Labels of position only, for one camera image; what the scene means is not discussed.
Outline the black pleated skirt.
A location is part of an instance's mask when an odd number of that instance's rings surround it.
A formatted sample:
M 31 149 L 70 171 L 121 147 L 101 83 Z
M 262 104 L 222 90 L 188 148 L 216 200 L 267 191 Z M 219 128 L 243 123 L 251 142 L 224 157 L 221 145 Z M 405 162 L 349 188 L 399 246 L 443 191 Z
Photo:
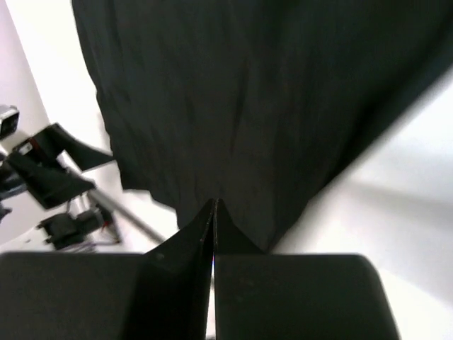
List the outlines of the black pleated skirt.
M 452 64 L 451 1 L 74 1 L 124 189 L 272 249 Z

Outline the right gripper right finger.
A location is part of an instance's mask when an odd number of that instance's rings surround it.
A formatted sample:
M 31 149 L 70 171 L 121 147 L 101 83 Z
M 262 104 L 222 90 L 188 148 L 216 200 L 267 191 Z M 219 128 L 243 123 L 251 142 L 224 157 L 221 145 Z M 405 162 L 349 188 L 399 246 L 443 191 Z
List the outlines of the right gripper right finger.
M 218 339 L 397 339 L 386 293 L 359 254 L 264 254 L 215 203 Z

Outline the front aluminium rail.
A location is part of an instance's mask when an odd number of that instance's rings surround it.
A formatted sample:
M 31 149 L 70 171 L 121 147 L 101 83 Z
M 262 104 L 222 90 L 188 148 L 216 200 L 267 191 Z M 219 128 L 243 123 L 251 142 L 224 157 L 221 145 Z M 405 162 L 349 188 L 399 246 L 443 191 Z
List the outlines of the front aluminium rail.
M 156 230 L 148 226 L 136 215 L 134 215 L 129 209 L 119 204 L 113 200 L 109 195 L 106 195 L 104 192 L 99 189 L 90 190 L 87 193 L 87 196 L 90 200 L 102 205 L 111 212 L 120 213 L 126 220 L 131 222 L 134 227 L 139 230 L 142 234 L 146 235 L 147 238 L 156 243 L 163 243 L 166 239 L 160 235 Z

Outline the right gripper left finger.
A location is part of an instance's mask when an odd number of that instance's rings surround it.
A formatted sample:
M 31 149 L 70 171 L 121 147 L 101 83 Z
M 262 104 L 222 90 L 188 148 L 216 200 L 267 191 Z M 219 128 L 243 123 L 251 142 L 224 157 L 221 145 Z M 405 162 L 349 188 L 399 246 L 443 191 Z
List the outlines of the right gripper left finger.
M 214 207 L 145 254 L 2 254 L 1 338 L 203 339 Z

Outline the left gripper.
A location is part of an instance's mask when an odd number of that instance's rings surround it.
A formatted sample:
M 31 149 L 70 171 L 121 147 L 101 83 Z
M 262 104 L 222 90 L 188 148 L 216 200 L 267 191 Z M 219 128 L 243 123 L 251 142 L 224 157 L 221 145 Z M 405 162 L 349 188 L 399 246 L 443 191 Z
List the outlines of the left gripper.
M 30 138 L 37 162 L 1 142 L 1 223 L 44 209 L 53 209 L 95 188 L 91 181 L 60 171 L 57 161 L 66 152 L 78 168 L 88 171 L 114 161 L 114 157 L 92 148 L 70 135 L 59 123 L 53 123 Z

